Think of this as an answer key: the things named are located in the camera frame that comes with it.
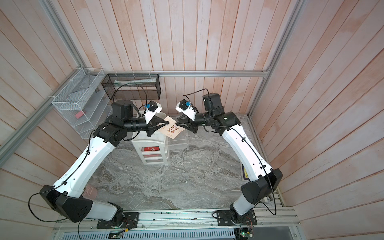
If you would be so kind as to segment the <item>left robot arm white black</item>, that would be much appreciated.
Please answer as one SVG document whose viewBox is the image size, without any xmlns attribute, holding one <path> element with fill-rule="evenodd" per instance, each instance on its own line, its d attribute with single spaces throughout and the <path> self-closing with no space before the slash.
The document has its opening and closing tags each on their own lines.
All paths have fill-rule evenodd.
<svg viewBox="0 0 384 240">
<path fill-rule="evenodd" d="M 78 223 L 83 219 L 109 222 L 114 228 L 123 224 L 123 209 L 112 203 L 87 199 L 83 192 L 91 176 L 103 160 L 121 141 L 129 141 L 128 133 L 146 132 L 151 137 L 155 131 L 168 124 L 157 117 L 162 106 L 150 101 L 144 115 L 134 117 L 136 106 L 130 100 L 112 104 L 112 114 L 91 132 L 89 143 L 68 171 L 52 186 L 45 185 L 38 193 L 50 208 L 66 219 Z"/>
</svg>

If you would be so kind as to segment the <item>white plastic drawer organizer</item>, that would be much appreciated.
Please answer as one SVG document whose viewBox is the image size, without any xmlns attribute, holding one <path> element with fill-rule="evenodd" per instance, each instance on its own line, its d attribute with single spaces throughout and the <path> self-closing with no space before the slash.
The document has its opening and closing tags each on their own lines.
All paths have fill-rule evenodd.
<svg viewBox="0 0 384 240">
<path fill-rule="evenodd" d="M 132 140 L 132 144 L 144 165 L 167 164 L 169 161 L 168 137 L 158 131 L 154 132 L 150 138 L 145 131 L 140 132 Z M 144 152 L 144 147 L 160 147 L 160 151 Z"/>
</svg>

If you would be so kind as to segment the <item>red postcard in drawer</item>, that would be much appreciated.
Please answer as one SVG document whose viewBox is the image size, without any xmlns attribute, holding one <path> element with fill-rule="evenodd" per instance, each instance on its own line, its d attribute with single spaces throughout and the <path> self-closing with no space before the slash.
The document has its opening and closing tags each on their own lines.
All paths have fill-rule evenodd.
<svg viewBox="0 0 384 240">
<path fill-rule="evenodd" d="M 144 152 L 156 152 L 160 151 L 160 147 L 144 147 Z"/>
</svg>

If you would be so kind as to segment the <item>beige postcard red text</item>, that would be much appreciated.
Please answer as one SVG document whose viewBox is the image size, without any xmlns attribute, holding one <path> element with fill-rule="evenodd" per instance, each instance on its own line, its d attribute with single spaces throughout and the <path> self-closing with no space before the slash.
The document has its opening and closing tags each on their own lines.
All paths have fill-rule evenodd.
<svg viewBox="0 0 384 240">
<path fill-rule="evenodd" d="M 169 123 L 160 128 L 158 132 L 161 134 L 169 137 L 170 139 L 174 140 L 181 132 L 183 132 L 185 129 L 182 127 L 179 127 L 176 125 L 176 122 L 173 118 L 167 116 L 164 118 L 165 121 L 168 121 Z"/>
</svg>

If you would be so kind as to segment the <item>horizontal aluminium frame bar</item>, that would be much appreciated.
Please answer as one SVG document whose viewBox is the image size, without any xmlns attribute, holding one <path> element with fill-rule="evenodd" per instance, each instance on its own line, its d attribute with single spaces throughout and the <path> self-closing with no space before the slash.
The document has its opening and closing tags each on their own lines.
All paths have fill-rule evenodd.
<svg viewBox="0 0 384 240">
<path fill-rule="evenodd" d="M 104 71 L 104 74 L 158 75 L 159 77 L 266 77 L 269 71 Z"/>
</svg>

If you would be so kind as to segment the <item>aluminium mounting rail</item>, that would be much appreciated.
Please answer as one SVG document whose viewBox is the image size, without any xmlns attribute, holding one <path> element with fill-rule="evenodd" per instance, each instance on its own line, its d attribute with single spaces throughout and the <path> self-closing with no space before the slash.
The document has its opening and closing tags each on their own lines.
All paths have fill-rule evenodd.
<svg viewBox="0 0 384 240">
<path fill-rule="evenodd" d="M 218 220 L 213 218 L 212 209 L 201 210 L 149 210 L 139 211 L 139 218 L 135 221 L 135 231 L 150 230 L 184 230 L 184 229 L 222 229 Z M 272 215 L 266 208 L 255 208 L 252 219 L 256 224 L 235 224 L 234 227 L 251 227 L 255 232 L 261 227 L 299 227 L 301 222 L 292 207 L 277 208 L 277 214 Z M 81 223 L 62 221 L 56 223 L 53 233 L 71 232 L 101 232 L 97 229 L 97 220 L 83 220 Z"/>
</svg>

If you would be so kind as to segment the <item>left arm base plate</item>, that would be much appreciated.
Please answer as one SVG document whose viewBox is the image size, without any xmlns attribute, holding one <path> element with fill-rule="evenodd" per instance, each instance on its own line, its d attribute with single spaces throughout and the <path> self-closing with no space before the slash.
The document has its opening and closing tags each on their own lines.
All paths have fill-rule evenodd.
<svg viewBox="0 0 384 240">
<path fill-rule="evenodd" d="M 135 229 L 138 225 L 139 212 L 121 212 L 110 221 L 99 220 L 97 229 Z"/>
</svg>

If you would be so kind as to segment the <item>pink eraser block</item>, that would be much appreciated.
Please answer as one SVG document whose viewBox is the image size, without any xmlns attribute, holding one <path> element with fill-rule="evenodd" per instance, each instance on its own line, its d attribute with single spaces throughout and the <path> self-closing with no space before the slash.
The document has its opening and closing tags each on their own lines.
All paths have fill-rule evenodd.
<svg viewBox="0 0 384 240">
<path fill-rule="evenodd" d="M 85 111 L 84 110 L 81 110 L 81 111 L 79 111 L 79 112 L 77 112 L 76 114 L 75 114 L 75 118 L 76 119 L 80 119 L 82 116 L 84 116 L 85 115 Z"/>
</svg>

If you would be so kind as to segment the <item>left aluminium frame bar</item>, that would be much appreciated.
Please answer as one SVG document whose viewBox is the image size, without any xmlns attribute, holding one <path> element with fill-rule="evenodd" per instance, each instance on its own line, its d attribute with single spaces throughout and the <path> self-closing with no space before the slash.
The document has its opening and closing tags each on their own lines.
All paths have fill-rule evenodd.
<svg viewBox="0 0 384 240">
<path fill-rule="evenodd" d="M 53 100 L 57 95 L 66 87 L 66 85 L 73 80 L 74 76 L 83 68 L 83 66 L 76 67 L 59 85 L 59 87 L 48 96 L 39 107 L 22 123 L 22 125 L 13 132 L 5 143 L 1 146 L 1 167 L 9 160 L 12 154 L 20 147 L 20 145 L 27 139 L 33 132 L 38 124 L 46 117 L 46 115 L 53 109 Z"/>
</svg>

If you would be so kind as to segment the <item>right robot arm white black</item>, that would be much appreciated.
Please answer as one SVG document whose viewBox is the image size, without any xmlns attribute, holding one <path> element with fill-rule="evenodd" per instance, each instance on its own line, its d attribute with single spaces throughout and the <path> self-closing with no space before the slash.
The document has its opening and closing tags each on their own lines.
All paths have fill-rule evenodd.
<svg viewBox="0 0 384 240">
<path fill-rule="evenodd" d="M 194 134 L 199 127 L 210 126 L 214 133 L 222 136 L 240 159 L 248 173 L 249 182 L 241 187 L 240 197 L 230 205 L 228 211 L 217 211 L 217 219 L 229 221 L 231 225 L 241 224 L 249 218 L 251 210 L 278 187 L 283 174 L 273 169 L 260 155 L 247 137 L 240 120 L 233 112 L 225 112 L 221 97 L 217 93 L 203 96 L 205 112 L 199 113 L 190 101 L 181 100 L 176 110 L 182 115 L 177 126 Z"/>
</svg>

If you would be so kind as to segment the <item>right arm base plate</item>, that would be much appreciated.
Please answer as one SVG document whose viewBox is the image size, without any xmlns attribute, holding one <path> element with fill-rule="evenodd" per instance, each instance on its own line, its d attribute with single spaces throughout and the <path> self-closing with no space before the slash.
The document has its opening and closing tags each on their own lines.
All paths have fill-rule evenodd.
<svg viewBox="0 0 384 240">
<path fill-rule="evenodd" d="M 217 220 L 219 226 L 256 226 L 257 219 L 255 212 L 249 210 L 246 214 L 240 216 L 234 210 L 218 210 L 213 213 L 213 217 Z"/>
</svg>

